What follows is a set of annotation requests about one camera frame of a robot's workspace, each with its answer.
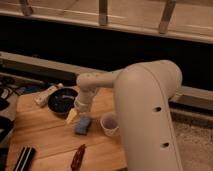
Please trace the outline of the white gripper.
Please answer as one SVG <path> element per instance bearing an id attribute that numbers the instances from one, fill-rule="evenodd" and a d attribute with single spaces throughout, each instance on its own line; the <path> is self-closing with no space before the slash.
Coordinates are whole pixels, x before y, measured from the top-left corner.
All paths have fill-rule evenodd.
<path id="1" fill-rule="evenodd" d="M 75 109 L 71 109 L 66 118 L 67 124 L 70 124 L 78 115 L 78 113 L 85 113 L 91 110 L 93 98 L 96 96 L 98 91 L 98 88 L 79 90 L 78 95 L 74 101 Z"/>

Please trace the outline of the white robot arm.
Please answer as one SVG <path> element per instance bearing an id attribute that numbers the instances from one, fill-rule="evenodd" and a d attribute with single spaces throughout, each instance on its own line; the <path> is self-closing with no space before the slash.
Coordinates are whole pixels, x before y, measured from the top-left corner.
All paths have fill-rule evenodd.
<path id="1" fill-rule="evenodd" d="M 97 90 L 111 88 L 128 171 L 183 171 L 168 104 L 181 84 L 181 70 L 169 60 L 83 73 L 74 109 L 90 111 Z"/>

